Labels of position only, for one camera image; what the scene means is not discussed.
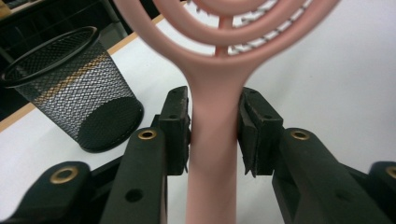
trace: wooden table edge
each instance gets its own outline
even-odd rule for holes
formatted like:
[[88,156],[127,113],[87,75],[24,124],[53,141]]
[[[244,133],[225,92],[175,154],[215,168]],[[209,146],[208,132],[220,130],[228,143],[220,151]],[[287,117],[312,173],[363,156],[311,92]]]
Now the wooden table edge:
[[[163,20],[163,15],[159,15],[156,18],[152,20],[154,24],[157,24]],[[135,40],[137,38],[137,33],[132,33],[128,35],[127,37],[123,38],[119,43],[115,44],[113,47],[107,50],[107,52],[112,55],[116,53],[118,50],[123,48],[125,45],[129,44],[131,41]],[[0,133],[7,129],[9,126],[17,122],[19,119],[23,118],[25,115],[30,113],[32,110],[35,109],[35,106],[32,103],[29,103],[25,106],[23,106],[21,109],[17,110],[15,113],[11,114],[7,118],[3,119],[0,121]]]

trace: metal screw hole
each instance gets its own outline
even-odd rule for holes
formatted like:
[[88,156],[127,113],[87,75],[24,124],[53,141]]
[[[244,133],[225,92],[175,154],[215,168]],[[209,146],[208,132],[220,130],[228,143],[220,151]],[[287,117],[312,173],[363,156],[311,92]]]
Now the metal screw hole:
[[389,166],[387,167],[387,173],[390,175],[392,178],[396,179],[396,166]]
[[309,134],[303,131],[292,131],[290,134],[295,139],[299,139],[303,141],[309,139]]
[[77,174],[78,168],[76,166],[65,166],[53,173],[49,181],[52,184],[64,184],[74,179]]
[[157,136],[157,133],[153,130],[145,130],[138,135],[138,137],[142,140],[150,140],[155,138],[155,136]]

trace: mesh trash can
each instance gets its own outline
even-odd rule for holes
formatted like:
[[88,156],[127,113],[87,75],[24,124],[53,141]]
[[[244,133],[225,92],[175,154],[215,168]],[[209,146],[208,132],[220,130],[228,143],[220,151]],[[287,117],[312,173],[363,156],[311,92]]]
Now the mesh trash can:
[[90,152],[119,145],[143,117],[98,39],[94,27],[60,35],[21,56],[0,79]]

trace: black mesh pencil cup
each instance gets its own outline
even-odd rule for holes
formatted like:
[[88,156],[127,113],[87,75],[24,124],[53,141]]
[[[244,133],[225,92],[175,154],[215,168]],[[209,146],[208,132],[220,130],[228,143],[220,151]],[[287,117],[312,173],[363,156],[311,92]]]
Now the black mesh pencil cup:
[[0,79],[90,152],[119,145],[143,117],[98,39],[94,27],[60,35],[20,57]]

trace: white desk surface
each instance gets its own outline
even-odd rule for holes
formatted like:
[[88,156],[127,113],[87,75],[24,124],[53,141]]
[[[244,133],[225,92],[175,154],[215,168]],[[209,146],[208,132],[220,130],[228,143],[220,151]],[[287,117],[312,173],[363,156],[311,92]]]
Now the white desk surface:
[[[313,33],[263,64],[246,86],[262,93],[285,128],[315,133],[341,163],[367,172],[375,161],[396,161],[395,22],[395,1],[342,1]],[[190,43],[166,21],[158,26],[178,43]],[[161,112],[169,90],[186,85],[178,69],[139,38],[112,57],[146,109],[141,127]],[[95,169],[125,147],[84,152],[33,110],[0,133],[0,219],[13,213],[52,165],[85,161]],[[238,159],[237,222],[283,223],[271,177],[244,176]],[[186,175],[169,178],[169,223],[184,223],[186,183]]]

